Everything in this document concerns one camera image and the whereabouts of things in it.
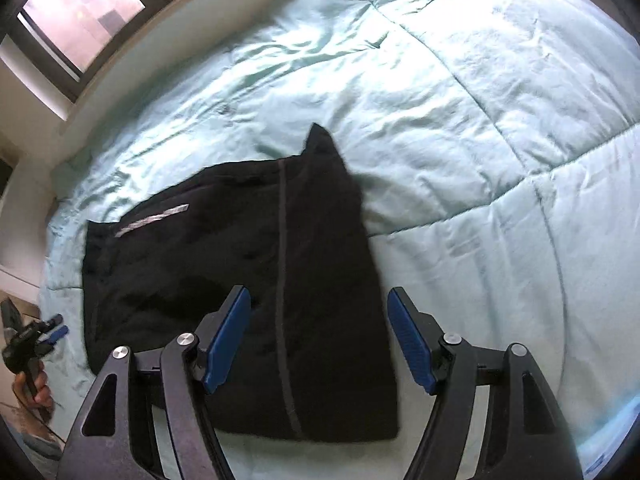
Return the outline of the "person's left hand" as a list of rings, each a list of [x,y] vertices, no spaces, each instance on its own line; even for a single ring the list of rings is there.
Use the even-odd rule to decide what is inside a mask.
[[[12,390],[21,403],[26,405],[30,410],[36,408],[44,408],[51,411],[54,405],[51,389],[48,386],[48,376],[43,367],[37,377],[34,379],[35,393],[32,393],[27,385],[26,375],[24,373],[17,374],[14,377]]]

